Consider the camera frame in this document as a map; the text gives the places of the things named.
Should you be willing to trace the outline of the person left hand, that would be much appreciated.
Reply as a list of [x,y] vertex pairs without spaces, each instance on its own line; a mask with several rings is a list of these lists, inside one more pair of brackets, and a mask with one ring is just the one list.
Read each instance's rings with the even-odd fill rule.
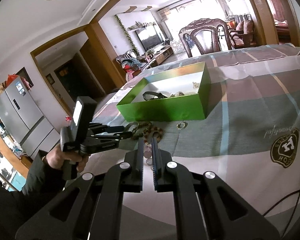
[[43,162],[51,168],[60,170],[66,160],[77,163],[76,170],[82,172],[90,155],[80,156],[76,152],[63,152],[60,144],[57,144],[43,159]]

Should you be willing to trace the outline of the person left forearm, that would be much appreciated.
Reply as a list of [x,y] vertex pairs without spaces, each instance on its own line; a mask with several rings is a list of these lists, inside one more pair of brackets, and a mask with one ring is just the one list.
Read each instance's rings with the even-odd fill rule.
[[18,229],[59,194],[66,184],[61,170],[43,161],[39,151],[21,191],[0,187],[0,239],[15,239]]

